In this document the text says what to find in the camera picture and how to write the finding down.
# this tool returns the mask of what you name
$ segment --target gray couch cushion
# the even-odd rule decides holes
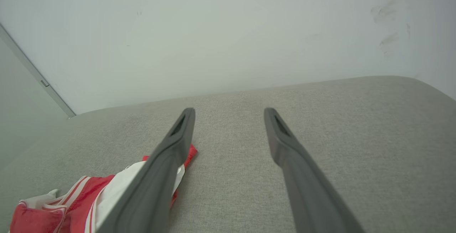
[[[404,77],[362,77],[107,108],[71,118],[0,172],[0,231],[19,199],[141,160],[181,111],[199,150],[170,232],[294,232],[263,109],[274,107],[367,232],[456,228],[456,101]]]

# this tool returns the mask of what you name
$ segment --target dark stain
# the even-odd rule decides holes
[[[386,0],[383,6],[376,6],[371,9],[374,22],[391,22],[396,19],[396,13],[402,0]]]
[[[322,37],[323,37],[322,34],[314,33],[312,35],[306,36],[306,38],[304,38],[304,41],[306,41],[306,42],[315,42],[315,41],[321,40]]]
[[[391,35],[386,36],[378,45],[383,52],[384,58],[391,57],[393,55],[393,46],[394,43],[398,39],[398,33],[395,32]]]
[[[409,24],[406,24],[407,25],[407,34],[409,35],[409,39],[410,39],[410,25]]]

